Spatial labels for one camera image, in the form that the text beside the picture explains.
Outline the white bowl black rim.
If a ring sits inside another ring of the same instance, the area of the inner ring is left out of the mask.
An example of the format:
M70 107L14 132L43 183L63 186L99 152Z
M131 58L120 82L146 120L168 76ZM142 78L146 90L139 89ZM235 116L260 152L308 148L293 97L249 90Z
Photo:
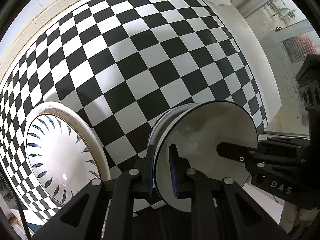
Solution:
M191 200L177 199L172 190L168 149L175 144L179 156L207 177L222 180L231 177L244 185L249 172L242 163L220 157L216 147L221 142L255 147L258 135L252 117L230 101L213 100L179 115L162 134L157 146L156 190L163 202L183 211L191 211Z

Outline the white plate grey flower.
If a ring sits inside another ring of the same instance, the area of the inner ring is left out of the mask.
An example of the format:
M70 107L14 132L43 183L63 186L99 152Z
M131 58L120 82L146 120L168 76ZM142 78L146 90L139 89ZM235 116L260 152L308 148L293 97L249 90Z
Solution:
M69 107L39 104L26 117L28 163L45 193L65 205L93 179L110 180L99 138Z

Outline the bowl with coloured dots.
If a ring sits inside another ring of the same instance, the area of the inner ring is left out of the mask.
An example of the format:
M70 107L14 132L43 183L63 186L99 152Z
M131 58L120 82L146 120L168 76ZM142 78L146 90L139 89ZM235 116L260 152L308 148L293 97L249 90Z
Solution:
M180 105L169 109L165 113L163 113L157 121L154 123L152 130L149 134L148 138L148 145L154 146L154 158L153 158L153 167L152 167L152 178L153 178L153 185L152 187L155 188L156 182L156 158L157 158L157 146L159 145L160 138L167 127L171 124L171 122L177 118L179 115L184 113L185 111L193 108L196 106L196 103L186 103L184 105Z

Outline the white plate blue leaf rim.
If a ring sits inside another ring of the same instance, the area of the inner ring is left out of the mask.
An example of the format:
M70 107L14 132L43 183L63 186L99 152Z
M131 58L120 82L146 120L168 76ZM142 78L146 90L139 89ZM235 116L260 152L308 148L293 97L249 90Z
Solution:
M36 179L62 205L100 172L82 137L52 114L37 116L30 124L25 151Z

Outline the black white checkered mat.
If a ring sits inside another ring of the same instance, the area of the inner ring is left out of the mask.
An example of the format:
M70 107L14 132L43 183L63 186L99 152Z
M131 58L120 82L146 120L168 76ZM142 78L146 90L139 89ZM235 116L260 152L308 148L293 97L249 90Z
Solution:
M22 51L1 84L1 166L43 223L72 193L33 174L24 149L27 116L57 101L101 141L111 176L146 154L156 119L184 103L228 100L258 132L267 117L233 35L203 0L83 0Z

